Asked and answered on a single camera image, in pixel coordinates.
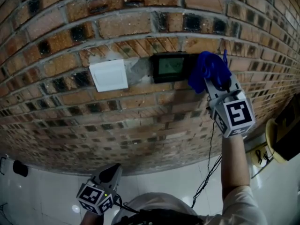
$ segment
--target white switch plate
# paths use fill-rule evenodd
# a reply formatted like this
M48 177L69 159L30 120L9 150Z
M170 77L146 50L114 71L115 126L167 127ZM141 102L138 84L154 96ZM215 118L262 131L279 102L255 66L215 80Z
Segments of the white switch plate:
M98 92L128 88L124 60L112 60L90 65Z

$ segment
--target white tiled floor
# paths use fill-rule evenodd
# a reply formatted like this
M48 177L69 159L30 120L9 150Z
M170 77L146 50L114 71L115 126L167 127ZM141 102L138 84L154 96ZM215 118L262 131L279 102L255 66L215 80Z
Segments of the white tiled floor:
M210 160L210 167L216 161ZM166 192L191 205L198 186L207 174L207 160L179 169L147 175L122 177L118 193L124 202L146 192ZM269 225L289 224L298 209L300 156L286 164L272 161L255 179L251 187ZM81 183L87 177L70 176L29 169L24 178L6 162L5 176L0 175L0 205L7 202L5 213L14 225L79 225L85 214L76 200ZM213 215L222 210L220 167L197 199L195 211ZM109 225L119 210L114 206L105 213ZM8 225L2 216L0 224Z

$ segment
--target brick wall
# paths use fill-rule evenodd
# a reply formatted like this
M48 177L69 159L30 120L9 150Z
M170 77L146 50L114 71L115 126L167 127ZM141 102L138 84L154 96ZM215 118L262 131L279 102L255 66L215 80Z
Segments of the brick wall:
M227 49L257 129L300 90L299 5L0 0L0 151L77 173L111 162L121 162L126 174L148 173L205 159L207 95L186 82L154 84L148 57ZM129 89L98 93L88 66L119 58L126 59ZM212 141L219 154L218 129Z

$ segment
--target screen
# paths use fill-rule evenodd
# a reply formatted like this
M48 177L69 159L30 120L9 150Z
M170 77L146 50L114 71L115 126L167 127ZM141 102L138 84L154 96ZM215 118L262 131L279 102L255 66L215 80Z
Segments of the screen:
M159 59L158 74L181 73L184 58Z

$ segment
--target person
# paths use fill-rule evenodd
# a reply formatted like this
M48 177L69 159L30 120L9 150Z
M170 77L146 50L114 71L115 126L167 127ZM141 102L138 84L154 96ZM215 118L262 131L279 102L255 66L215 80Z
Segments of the person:
M127 206L137 211L158 210L160 213L159 215L161 215L161 213L165 213L168 215L168 219L175 216L177 221L180 221L182 216L186 215L184 217L185 222L181 223L185 225L267 225L266 217L258 208L249 186L250 175L244 149L244 142L241 135L223 138L221 182L223 197L222 214L214 216L198 216L196 212L183 201L165 193L147 193L140 195L130 201ZM125 222L120 223L121 221L124 221L122 218L134 218L134 216L137 215L125 209L121 209L114 217L112 225L118 223L126 224L126 220ZM198 218L198 223L192 223L191 217ZM102 225L103 220L103 216L98 216L87 211L81 225Z

